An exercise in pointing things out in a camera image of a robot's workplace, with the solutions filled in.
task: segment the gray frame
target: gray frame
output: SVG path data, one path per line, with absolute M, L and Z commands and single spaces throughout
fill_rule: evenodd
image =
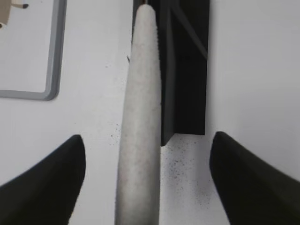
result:
M 67 0 L 54 0 L 49 46 L 46 88 L 44 92 L 0 90 L 0 98 L 18 98 L 49 101 L 55 98 L 60 87 L 60 69 L 65 30 Z

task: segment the whiteboard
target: whiteboard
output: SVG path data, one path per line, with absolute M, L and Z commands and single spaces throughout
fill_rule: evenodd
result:
M 8 24 L 0 29 L 0 90 L 45 91 L 53 1 L 11 7 Z

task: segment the black bracket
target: black bracket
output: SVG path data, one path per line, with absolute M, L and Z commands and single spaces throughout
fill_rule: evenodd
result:
M 134 0 L 134 21 L 144 0 Z M 156 11 L 162 76 L 162 145 L 205 134 L 209 0 L 148 0 Z

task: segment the white table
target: white table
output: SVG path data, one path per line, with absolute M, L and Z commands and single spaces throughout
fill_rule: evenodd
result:
M 87 170 L 71 225 L 114 221 L 132 6 L 69 0 L 58 97 L 0 99 L 0 184 L 82 135 Z M 228 224 L 208 166 L 217 130 L 300 180 L 299 7 L 211 2 L 207 135 L 175 135 L 162 149 L 160 224 Z

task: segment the white surface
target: white surface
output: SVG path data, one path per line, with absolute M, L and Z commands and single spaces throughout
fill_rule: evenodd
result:
M 0 29 L 0 90 L 45 90 L 53 0 L 27 3 L 27 9 L 11 7 Z
M 162 149 L 160 224 L 228 224 L 208 167 L 217 130 L 300 180 L 299 7 L 283 0 L 211 2 L 208 134 L 176 135 Z M 87 172 L 71 225 L 114 221 L 131 18 L 131 0 L 68 1 L 58 97 L 0 99 L 0 183 L 72 134 L 83 136 Z

